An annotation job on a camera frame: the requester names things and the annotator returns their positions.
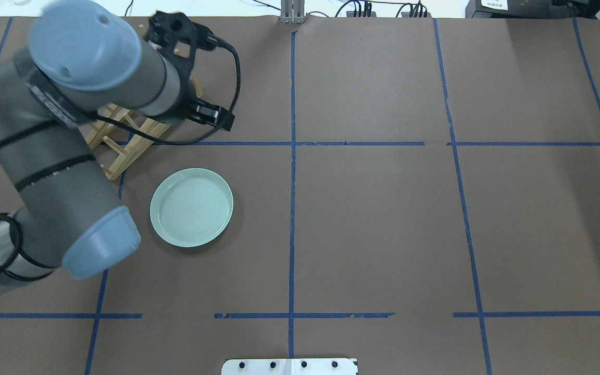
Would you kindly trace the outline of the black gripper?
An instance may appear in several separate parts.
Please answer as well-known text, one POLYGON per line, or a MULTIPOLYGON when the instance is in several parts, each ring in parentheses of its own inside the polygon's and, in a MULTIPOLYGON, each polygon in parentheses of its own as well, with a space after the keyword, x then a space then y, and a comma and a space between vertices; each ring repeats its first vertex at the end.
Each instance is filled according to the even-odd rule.
POLYGON ((196 89, 190 76, 195 65, 195 53, 183 57, 169 52, 165 54, 168 63, 166 77, 170 79, 165 88, 172 89, 171 103, 165 109, 165 123, 177 125, 184 121, 192 121, 209 125, 225 131, 231 131, 235 116, 231 110, 208 102, 199 102, 196 89))

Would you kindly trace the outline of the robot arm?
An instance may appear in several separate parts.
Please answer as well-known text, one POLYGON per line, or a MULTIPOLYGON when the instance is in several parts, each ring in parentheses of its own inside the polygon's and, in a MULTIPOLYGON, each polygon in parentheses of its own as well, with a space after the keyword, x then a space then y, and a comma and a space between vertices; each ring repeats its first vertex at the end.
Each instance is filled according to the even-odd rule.
POLYGON ((23 207, 0 213, 0 296, 64 268, 77 280, 140 247, 129 209, 79 127, 115 104, 160 123, 230 130, 240 57, 185 14, 158 10, 139 36, 92 1, 49 4, 0 64, 0 166, 23 207))

